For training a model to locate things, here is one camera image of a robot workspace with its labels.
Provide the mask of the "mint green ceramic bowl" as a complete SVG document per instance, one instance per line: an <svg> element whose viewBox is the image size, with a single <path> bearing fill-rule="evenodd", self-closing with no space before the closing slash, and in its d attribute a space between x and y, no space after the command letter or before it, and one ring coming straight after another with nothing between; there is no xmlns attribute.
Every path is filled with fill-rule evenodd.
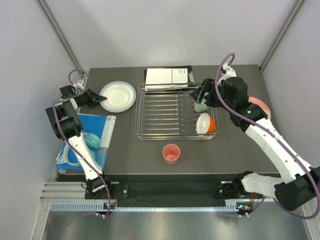
<svg viewBox="0 0 320 240"><path fill-rule="evenodd" d="M203 113L205 112L206 110L208 109L208 106L206 104L206 100L203 99L201 101L201 103L194 103L194 110L197 112L197 113Z"/></svg>

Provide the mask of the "white fluted plate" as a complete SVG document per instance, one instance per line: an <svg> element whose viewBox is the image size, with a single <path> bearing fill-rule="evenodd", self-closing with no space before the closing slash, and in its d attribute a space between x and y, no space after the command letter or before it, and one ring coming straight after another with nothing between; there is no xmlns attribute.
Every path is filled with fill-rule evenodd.
<svg viewBox="0 0 320 240"><path fill-rule="evenodd" d="M135 88L125 81L113 81L106 84L99 93L106 97L101 107L111 113L122 113L130 109L136 101Z"/></svg>

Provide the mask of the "white orange bowl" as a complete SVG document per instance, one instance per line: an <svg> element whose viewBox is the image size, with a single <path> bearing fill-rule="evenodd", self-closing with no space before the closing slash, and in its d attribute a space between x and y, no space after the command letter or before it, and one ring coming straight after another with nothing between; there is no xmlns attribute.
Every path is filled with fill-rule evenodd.
<svg viewBox="0 0 320 240"><path fill-rule="evenodd" d="M216 130L214 118L208 113L202 113L196 122L195 130L198 135L212 134Z"/></svg>

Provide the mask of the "pink white floral plate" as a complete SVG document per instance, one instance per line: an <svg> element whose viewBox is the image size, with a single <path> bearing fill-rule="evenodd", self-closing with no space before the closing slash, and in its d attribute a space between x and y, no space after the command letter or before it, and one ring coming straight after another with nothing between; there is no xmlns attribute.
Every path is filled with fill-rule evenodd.
<svg viewBox="0 0 320 240"><path fill-rule="evenodd" d="M264 103L259 98L256 98L256 97L253 97L253 96L249 96L248 97L248 101L250 103L252 103L252 104L258 105L267 114L267 118L271 119L271 111L270 111L270 109L269 109L269 107L267 106L266 103Z"/></svg>

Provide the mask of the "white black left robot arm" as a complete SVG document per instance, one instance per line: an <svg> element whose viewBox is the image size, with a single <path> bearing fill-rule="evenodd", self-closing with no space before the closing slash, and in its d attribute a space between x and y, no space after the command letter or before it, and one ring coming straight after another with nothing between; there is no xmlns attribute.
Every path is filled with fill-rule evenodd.
<svg viewBox="0 0 320 240"><path fill-rule="evenodd" d="M61 87L60 92L61 100L53 102L52 106L45 110L52 130L58 139L64 140L73 150L84 171L87 192L109 198L114 187L91 154L85 142L83 124L77 113L79 107L93 108L107 98L88 88L77 91L72 85Z"/></svg>

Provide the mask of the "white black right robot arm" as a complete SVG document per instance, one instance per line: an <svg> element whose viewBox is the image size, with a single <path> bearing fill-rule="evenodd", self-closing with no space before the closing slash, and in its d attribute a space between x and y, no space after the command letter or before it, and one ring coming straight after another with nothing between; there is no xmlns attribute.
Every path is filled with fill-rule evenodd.
<svg viewBox="0 0 320 240"><path fill-rule="evenodd" d="M290 212L320 197L320 169L301 159L274 128L267 113L250 102L248 86L242 78L229 77L220 83L206 78L190 96L198 104L204 102L208 107L227 110L232 123L257 143L280 174L238 174L232 182L237 197L257 193L274 199Z"/></svg>

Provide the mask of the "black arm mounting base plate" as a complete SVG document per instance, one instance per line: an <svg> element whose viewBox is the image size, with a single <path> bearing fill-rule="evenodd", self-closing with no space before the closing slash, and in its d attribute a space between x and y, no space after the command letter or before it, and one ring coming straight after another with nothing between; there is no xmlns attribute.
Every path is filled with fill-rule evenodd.
<svg viewBox="0 0 320 240"><path fill-rule="evenodd" d="M117 200L118 207L178 208L224 207L225 199L238 199L224 183L230 183L234 173L187 174L110 174L109 193L85 191L92 200Z"/></svg>

